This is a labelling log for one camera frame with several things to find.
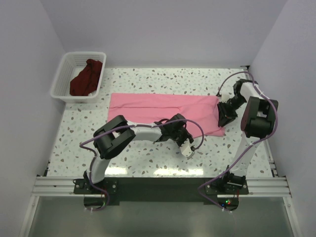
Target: pink cloth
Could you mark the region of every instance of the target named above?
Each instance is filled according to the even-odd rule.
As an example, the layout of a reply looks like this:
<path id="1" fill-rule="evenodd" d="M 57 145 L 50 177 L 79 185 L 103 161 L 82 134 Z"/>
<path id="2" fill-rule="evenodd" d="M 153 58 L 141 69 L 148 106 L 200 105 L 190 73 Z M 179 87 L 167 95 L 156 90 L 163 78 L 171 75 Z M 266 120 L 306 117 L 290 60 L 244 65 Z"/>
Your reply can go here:
<path id="1" fill-rule="evenodd" d="M 181 114 L 196 121 L 205 135 L 224 136 L 225 129 L 217 126 L 218 102 L 216 96 L 113 93 L 108 121 L 123 115 L 132 122 L 152 123 Z M 187 130 L 193 137 L 201 136 L 200 129 L 191 122 Z"/>

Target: white basket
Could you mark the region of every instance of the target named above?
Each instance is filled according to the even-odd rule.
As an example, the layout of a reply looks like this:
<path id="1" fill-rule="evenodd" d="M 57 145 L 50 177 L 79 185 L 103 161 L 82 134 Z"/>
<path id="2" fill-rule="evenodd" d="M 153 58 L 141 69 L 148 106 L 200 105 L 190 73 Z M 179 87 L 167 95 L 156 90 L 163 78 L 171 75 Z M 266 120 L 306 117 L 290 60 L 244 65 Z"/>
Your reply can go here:
<path id="1" fill-rule="evenodd" d="M 62 58 L 50 90 L 53 98 L 61 99 L 66 103 L 95 103 L 99 94 L 105 60 L 107 56 L 102 52 L 69 52 Z M 74 79 L 87 65 L 86 61 L 93 59 L 102 62 L 102 70 L 99 78 L 97 90 L 92 96 L 72 96 L 70 95 L 70 81 Z"/>

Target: speckled white surface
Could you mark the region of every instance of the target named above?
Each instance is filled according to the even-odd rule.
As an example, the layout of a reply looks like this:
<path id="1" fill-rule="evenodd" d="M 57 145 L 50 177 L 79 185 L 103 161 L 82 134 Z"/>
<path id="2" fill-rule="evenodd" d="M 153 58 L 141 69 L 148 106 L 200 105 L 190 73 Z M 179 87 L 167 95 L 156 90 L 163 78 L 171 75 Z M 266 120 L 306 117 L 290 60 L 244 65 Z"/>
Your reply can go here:
<path id="1" fill-rule="evenodd" d="M 160 93 L 215 95 L 222 81 L 242 69 L 105 69 L 98 102 L 67 104 L 50 157 L 48 176 L 82 176 L 92 154 L 79 148 L 107 121 L 111 93 Z M 222 91 L 233 94 L 238 78 L 231 78 Z M 111 160 L 106 176 L 117 177 L 214 177 L 231 163 L 241 138 L 240 119 L 226 126 L 224 137 L 207 136 L 191 159 L 183 157 L 172 141 L 131 142 Z M 248 177 L 272 177 L 268 155 L 260 144 L 248 169 Z"/>

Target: red towel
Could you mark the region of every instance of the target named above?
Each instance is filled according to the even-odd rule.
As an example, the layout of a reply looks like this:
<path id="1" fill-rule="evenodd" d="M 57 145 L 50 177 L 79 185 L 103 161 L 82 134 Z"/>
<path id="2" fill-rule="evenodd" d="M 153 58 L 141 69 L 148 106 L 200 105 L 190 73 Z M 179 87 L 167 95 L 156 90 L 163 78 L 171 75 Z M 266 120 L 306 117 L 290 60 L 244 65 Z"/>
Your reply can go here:
<path id="1" fill-rule="evenodd" d="M 102 70 L 102 63 L 93 59 L 87 60 L 87 66 L 70 82 L 72 96 L 87 96 L 97 90 Z"/>

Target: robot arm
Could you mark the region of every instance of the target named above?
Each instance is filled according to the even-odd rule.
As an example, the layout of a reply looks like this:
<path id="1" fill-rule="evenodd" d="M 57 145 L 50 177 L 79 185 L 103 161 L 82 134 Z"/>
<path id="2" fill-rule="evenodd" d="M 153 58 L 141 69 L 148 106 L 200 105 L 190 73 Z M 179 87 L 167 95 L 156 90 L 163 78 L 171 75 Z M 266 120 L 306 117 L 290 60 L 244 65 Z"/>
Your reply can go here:
<path id="1" fill-rule="evenodd" d="M 116 127 L 135 125 L 131 128 L 118 130 L 117 132 L 109 133 L 94 141 L 93 145 L 97 150 L 97 158 L 91 168 L 91 181 L 97 184 L 104 179 L 104 173 L 110 163 L 110 160 L 120 154 L 131 141 L 151 141 L 163 142 L 171 139 L 177 143 L 182 155 L 191 158 L 194 155 L 194 147 L 190 144 L 194 141 L 192 135 L 186 130 L 185 118 L 181 114 L 173 116 L 166 122 L 183 119 L 171 124 L 157 127 L 162 124 L 162 121 L 151 124 L 137 124 L 127 121 L 124 116 L 116 116 L 114 119 L 106 123 L 98 129 L 93 136 L 96 137 L 110 131 Z M 89 177 L 90 170 L 88 169 L 84 176 Z"/>
<path id="2" fill-rule="evenodd" d="M 277 109 L 278 102 L 276 100 L 271 100 L 271 102 Z M 269 102 L 258 94 L 251 80 L 240 79 L 234 85 L 234 97 L 227 102 L 222 101 L 218 104 L 218 126 L 225 126 L 234 121 L 237 117 L 236 110 L 244 103 L 247 105 L 240 125 L 242 130 L 241 142 L 233 163 L 246 148 L 251 145 L 252 147 L 227 174 L 215 183 L 215 186 L 224 192 L 234 193 L 236 189 L 243 187 L 247 169 L 259 146 L 258 143 L 255 145 L 253 143 L 271 134 L 275 125 L 276 117 Z"/>

